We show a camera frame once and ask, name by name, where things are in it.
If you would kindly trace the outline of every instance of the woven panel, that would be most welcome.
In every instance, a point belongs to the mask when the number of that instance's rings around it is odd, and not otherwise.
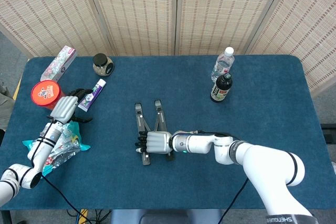
[[[183,0],[180,55],[242,53],[268,0]]]
[[[0,22],[34,57],[64,45],[80,55],[107,53],[87,0],[0,0]]]
[[[122,56],[171,55],[172,0],[98,0]]]
[[[252,54],[291,54],[311,91],[336,76],[336,0],[280,0]]]

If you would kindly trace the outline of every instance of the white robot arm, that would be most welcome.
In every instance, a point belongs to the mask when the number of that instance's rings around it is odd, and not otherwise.
[[[31,167],[14,164],[4,171],[0,179],[0,207],[14,198],[20,187],[32,189],[38,184],[43,166],[62,134],[63,124],[74,118],[78,101],[90,92],[92,90],[78,89],[58,101],[50,114],[51,122],[45,126],[27,155],[31,161]]]
[[[295,154],[234,141],[221,133],[199,135],[198,132],[148,132],[142,148],[148,153],[190,152],[206,154],[214,144],[215,158],[220,164],[242,165],[244,172],[259,193],[267,213],[266,222],[313,223],[317,220],[288,191],[304,178],[305,166]]]

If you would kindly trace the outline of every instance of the plastic bottle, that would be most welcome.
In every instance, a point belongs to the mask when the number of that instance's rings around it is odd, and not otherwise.
[[[214,83],[220,75],[228,73],[230,71],[233,62],[235,61],[233,52],[234,50],[232,47],[227,47],[224,52],[218,55],[215,67],[211,73],[211,79]]]
[[[230,73],[219,76],[211,91],[211,100],[214,102],[222,102],[228,94],[232,86],[232,78]]]

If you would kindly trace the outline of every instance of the blue tablecloth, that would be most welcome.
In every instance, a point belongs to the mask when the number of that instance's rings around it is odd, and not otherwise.
[[[233,87],[223,103],[210,99],[211,70],[216,56],[114,57],[115,70],[103,78],[106,86],[80,126],[81,152],[55,169],[49,179],[77,208],[167,209],[227,208],[246,176],[238,165],[216,163],[207,155],[176,153],[167,162],[152,154],[143,166],[135,152],[138,137],[134,104],[141,102],[151,127],[154,100],[161,99],[167,128],[224,131],[253,144],[296,153],[306,166],[303,182],[290,187],[307,208],[336,207],[336,177],[332,170],[300,61],[287,55],[237,56]],[[30,60],[0,147],[0,170],[13,163],[30,165],[22,140],[35,139],[50,111],[30,100],[30,91],[51,57]],[[92,58],[76,58],[59,83],[64,92],[92,88],[99,76]],[[263,208],[249,183],[235,208]],[[45,181],[21,189],[2,209],[69,208]]]

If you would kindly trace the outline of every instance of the water bottle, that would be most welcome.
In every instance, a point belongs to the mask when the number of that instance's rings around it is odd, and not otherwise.
[[[216,82],[219,76],[228,73],[230,71],[233,62],[235,61],[233,52],[234,50],[232,47],[227,47],[224,52],[218,55],[215,67],[211,73],[211,79],[214,83]]]

